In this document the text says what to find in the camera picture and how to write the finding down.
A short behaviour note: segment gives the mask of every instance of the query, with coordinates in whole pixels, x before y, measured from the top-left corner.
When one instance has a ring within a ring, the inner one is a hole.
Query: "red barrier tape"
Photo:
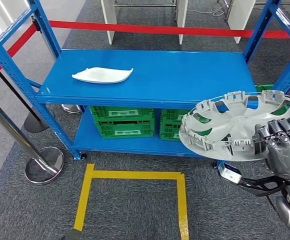
[[[105,24],[94,22],[76,22],[76,21],[54,21],[50,20],[53,28],[62,29],[80,29],[95,31],[116,31],[125,33],[140,34],[183,34],[196,36],[212,37],[242,37],[249,38],[253,30],[232,30],[222,28],[206,27],[177,27],[177,26],[144,26],[144,25],[127,25],[127,24]],[[289,36],[285,31],[267,31],[263,34],[267,39],[288,39]]]
[[[12,46],[11,46],[7,53],[10,55],[11,57],[13,57],[17,52],[18,52],[21,47],[23,47],[26,42],[27,42],[30,37],[32,37],[35,32],[36,31],[36,28],[31,24],[29,28],[27,28],[25,32],[23,32],[20,38],[18,38],[17,41],[15,41]]]

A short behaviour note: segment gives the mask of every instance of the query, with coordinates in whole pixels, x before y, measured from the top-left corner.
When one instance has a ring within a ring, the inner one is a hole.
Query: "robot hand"
[[[267,166],[276,176],[290,181],[290,118],[272,120],[267,126],[255,126],[266,146]]]
[[[267,126],[255,126],[266,146],[268,167],[285,182],[282,196],[276,199],[278,214],[290,229],[290,118],[272,120]]]

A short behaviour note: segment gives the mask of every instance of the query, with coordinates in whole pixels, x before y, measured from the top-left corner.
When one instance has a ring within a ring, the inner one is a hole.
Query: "stanchion base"
[[[25,177],[31,183],[42,185],[53,181],[57,177],[64,165],[64,156],[63,152],[57,147],[48,146],[39,150],[42,157],[50,166],[54,166],[57,173],[51,174],[42,169],[35,159],[30,159],[25,168]]]
[[[69,114],[81,114],[81,108],[79,105],[62,104],[61,107]]]
[[[51,114],[54,118],[54,114],[51,111]],[[23,122],[23,127],[29,133],[36,134],[48,129],[48,125],[45,123],[42,117],[40,118],[40,121],[38,121],[32,113],[30,112],[30,114],[28,114],[28,116],[26,118],[25,122]]]

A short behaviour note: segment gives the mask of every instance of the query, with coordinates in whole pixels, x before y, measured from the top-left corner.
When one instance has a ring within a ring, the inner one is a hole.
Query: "floor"
[[[58,2],[41,2],[50,19],[103,21],[98,1],[63,1],[61,11],[58,11],[60,8]],[[190,2],[189,9],[208,12],[217,6],[211,1],[196,0]],[[174,24],[170,9],[119,8],[116,11],[119,23]],[[246,28],[253,28],[260,13],[260,10],[254,10]],[[188,13],[187,26],[227,27],[222,17],[195,12]],[[280,29],[275,22],[270,28]],[[179,46],[177,36],[173,35],[116,33],[113,45],[109,46],[105,32],[72,30],[69,33],[57,29],[55,34],[63,48],[240,52],[246,43],[245,39],[237,45],[231,38],[185,36],[183,46]],[[42,82],[53,62],[38,33],[15,59],[27,77],[38,82]],[[288,59],[289,40],[263,39],[248,67],[256,84],[273,83]],[[11,94],[8,99],[4,98],[8,93],[0,82],[0,106],[20,127],[27,110],[17,99],[10,98]],[[68,116],[58,105],[48,107],[70,136],[75,134],[79,116]],[[0,128],[0,240],[57,240],[67,235],[73,226],[86,163],[94,163],[98,170],[185,173],[190,239],[290,240],[289,231],[266,199],[220,179],[210,167],[209,160],[93,152],[88,153],[85,161],[73,162],[50,129],[26,134],[37,148],[60,148],[65,154],[66,165],[54,183],[29,184],[23,177],[27,156],[17,144],[8,153],[13,141]],[[261,162],[237,166],[247,177],[267,174]],[[180,239],[176,196],[175,183],[171,181],[93,180],[82,239]]]

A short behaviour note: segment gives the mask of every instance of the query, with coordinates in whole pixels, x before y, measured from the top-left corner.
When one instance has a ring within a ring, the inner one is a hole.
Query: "white table leg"
[[[106,24],[117,24],[114,0],[100,0],[103,18]],[[113,42],[115,31],[107,31],[108,41],[110,45]]]
[[[185,27],[185,20],[187,19],[187,5],[189,4],[189,0],[178,0],[177,2],[178,4],[177,26],[179,28],[183,28]],[[182,45],[183,37],[183,34],[178,35],[180,45]]]
[[[246,27],[256,0],[233,0],[232,9],[228,16],[227,23],[233,30],[244,30]],[[241,37],[234,37],[236,44]]]

